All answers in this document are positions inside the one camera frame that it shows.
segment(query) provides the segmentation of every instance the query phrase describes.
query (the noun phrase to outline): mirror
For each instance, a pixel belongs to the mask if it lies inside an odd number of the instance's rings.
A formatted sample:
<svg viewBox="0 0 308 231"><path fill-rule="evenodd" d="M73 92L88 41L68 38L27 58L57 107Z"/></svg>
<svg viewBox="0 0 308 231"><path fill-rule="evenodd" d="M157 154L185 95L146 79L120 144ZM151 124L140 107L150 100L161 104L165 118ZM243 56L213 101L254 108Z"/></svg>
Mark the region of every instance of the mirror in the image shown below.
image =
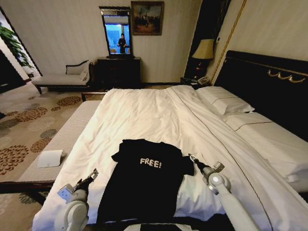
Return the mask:
<svg viewBox="0 0 308 231"><path fill-rule="evenodd" d="M110 57L132 56L129 7L100 7Z"/></svg>

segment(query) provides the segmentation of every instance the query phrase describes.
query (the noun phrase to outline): framed painting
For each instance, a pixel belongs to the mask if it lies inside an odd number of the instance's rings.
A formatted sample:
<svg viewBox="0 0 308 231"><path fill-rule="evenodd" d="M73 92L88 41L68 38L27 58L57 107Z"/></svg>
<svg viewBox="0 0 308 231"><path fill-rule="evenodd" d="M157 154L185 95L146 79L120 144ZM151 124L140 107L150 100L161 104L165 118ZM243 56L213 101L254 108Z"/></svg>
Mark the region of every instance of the framed painting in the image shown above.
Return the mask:
<svg viewBox="0 0 308 231"><path fill-rule="evenodd" d="M163 1L132 1L133 35L161 35Z"/></svg>

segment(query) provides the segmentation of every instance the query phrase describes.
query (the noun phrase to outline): dresser drawer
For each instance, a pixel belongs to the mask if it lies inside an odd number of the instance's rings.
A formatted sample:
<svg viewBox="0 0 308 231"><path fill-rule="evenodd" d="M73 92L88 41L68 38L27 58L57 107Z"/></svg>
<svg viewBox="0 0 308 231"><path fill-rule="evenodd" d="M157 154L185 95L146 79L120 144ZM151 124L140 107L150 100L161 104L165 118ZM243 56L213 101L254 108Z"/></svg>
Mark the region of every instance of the dresser drawer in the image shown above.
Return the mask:
<svg viewBox="0 0 308 231"><path fill-rule="evenodd" d="M100 58L97 62L96 76L105 87L139 88L140 58L108 59Z"/></svg>

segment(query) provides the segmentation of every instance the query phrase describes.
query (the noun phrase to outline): white pillow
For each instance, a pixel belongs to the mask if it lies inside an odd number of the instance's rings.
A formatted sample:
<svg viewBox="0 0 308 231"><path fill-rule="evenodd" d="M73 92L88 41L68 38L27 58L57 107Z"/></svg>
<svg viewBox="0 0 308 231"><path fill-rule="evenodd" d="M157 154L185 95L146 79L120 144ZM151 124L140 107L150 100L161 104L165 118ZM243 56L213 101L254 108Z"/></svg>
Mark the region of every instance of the white pillow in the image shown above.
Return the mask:
<svg viewBox="0 0 308 231"><path fill-rule="evenodd" d="M308 178L308 142L259 113L230 115L225 121L288 182Z"/></svg>
<svg viewBox="0 0 308 231"><path fill-rule="evenodd" d="M221 115L227 112L252 112L254 108L236 95L222 87L199 88L197 95L201 100L207 100Z"/></svg>
<svg viewBox="0 0 308 231"><path fill-rule="evenodd" d="M89 64L90 64L90 61L87 61L86 63L84 63L85 64L85 66L84 66L84 68L83 68L83 70L82 70L82 72L80 73L80 79L82 80L82 81L85 81L85 80L87 80L88 78L88 74L89 74Z"/></svg>

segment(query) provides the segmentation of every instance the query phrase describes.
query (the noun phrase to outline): green leaves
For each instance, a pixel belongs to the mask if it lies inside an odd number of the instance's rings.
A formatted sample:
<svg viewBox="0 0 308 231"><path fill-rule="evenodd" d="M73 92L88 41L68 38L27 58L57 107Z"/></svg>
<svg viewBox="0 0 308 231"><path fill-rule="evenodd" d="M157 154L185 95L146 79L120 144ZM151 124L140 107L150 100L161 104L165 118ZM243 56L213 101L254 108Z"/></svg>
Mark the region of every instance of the green leaves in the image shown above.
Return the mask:
<svg viewBox="0 0 308 231"><path fill-rule="evenodd" d="M3 27L0 24L0 36L21 66L28 66L33 68L29 64L28 57L23 52L21 43L16 39L16 34L13 31L9 30L6 27Z"/></svg>

